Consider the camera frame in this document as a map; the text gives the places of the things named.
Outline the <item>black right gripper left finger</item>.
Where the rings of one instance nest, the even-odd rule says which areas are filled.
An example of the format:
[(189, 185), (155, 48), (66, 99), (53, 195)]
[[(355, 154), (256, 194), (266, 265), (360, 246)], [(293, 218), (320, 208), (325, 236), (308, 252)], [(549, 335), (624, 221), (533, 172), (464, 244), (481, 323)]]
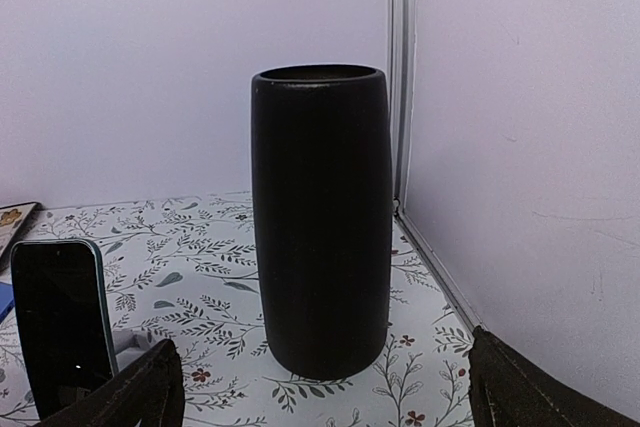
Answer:
[(88, 397), (38, 423), (66, 426), (180, 426), (185, 392), (181, 358), (163, 339)]

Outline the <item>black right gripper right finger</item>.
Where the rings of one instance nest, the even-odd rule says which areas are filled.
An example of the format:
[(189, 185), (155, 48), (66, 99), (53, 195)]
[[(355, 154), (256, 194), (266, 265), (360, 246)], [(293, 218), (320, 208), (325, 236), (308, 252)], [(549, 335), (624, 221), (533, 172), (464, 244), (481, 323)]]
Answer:
[(476, 426), (637, 426), (559, 382), (478, 326), (469, 351), (469, 401)]

